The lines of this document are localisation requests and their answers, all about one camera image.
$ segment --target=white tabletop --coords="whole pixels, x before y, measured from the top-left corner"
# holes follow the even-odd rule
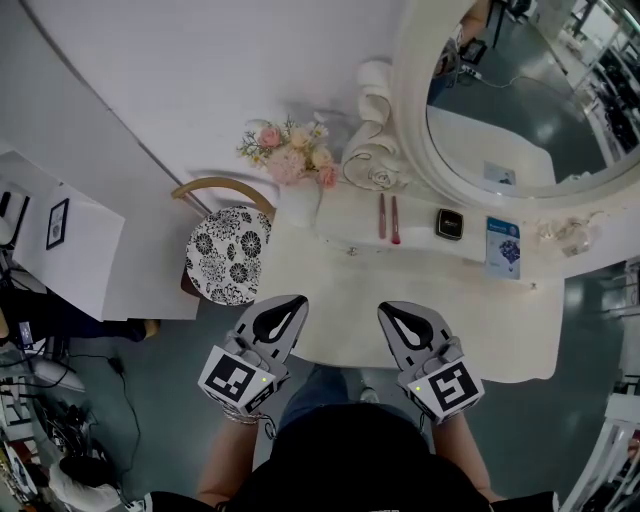
[[[502,281],[484,266],[422,251],[361,249],[320,239],[276,216],[257,300],[303,294],[310,311],[293,351],[334,366],[396,368],[377,318],[385,300],[416,302],[443,315],[481,378],[549,378],[556,365],[564,281]]]
[[[463,178],[484,178],[492,163],[512,170],[516,186],[556,184],[551,155],[517,133],[436,107],[427,108],[427,119],[438,151]]]

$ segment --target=white vase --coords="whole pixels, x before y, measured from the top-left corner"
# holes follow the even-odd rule
[[[278,215],[284,213],[294,226],[310,228],[315,222],[321,197],[320,185],[309,178],[295,185],[282,185]]]

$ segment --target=bracelet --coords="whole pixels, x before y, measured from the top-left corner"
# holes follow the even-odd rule
[[[225,417],[227,417],[231,421],[235,423],[241,423],[243,425],[255,425],[261,419],[260,414],[244,415],[225,404],[222,404],[222,412],[224,413]]]

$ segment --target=black compact case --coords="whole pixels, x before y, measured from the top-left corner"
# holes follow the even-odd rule
[[[458,212],[440,210],[436,221],[436,235],[458,241],[464,231],[464,218]]]

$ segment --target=power strip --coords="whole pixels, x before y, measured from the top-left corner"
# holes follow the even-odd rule
[[[462,66],[460,66],[460,73],[472,76],[476,80],[482,80],[482,75],[478,73],[475,69],[473,69],[471,66],[467,66],[466,64],[463,64]]]

